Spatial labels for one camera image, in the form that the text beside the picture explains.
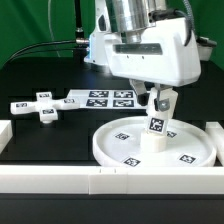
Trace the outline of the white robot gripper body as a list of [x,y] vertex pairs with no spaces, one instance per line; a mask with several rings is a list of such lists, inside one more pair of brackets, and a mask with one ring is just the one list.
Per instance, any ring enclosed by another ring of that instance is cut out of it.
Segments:
[[125,44],[115,33],[104,35],[106,58],[114,76],[170,86],[196,82],[201,66],[195,36],[187,46],[184,18],[158,21],[141,33],[139,44]]

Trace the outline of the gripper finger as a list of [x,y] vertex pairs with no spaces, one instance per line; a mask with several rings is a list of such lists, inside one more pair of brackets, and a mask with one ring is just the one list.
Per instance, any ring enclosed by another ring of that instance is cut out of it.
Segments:
[[156,84],[156,98],[154,99],[155,109],[159,112],[165,112],[170,109],[170,95],[172,87],[164,84]]
[[148,104],[149,94],[147,93],[145,83],[136,79],[130,79],[129,83],[136,94],[138,104],[146,106]]

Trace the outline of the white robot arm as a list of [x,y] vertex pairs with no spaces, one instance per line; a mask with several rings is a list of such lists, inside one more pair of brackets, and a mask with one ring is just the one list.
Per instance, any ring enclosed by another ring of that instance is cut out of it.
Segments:
[[167,88],[194,83],[200,62],[217,43],[195,34],[193,13],[166,6],[166,0],[95,0],[95,29],[85,61],[114,76],[127,78],[145,105],[145,84],[153,83],[155,109],[171,106]]

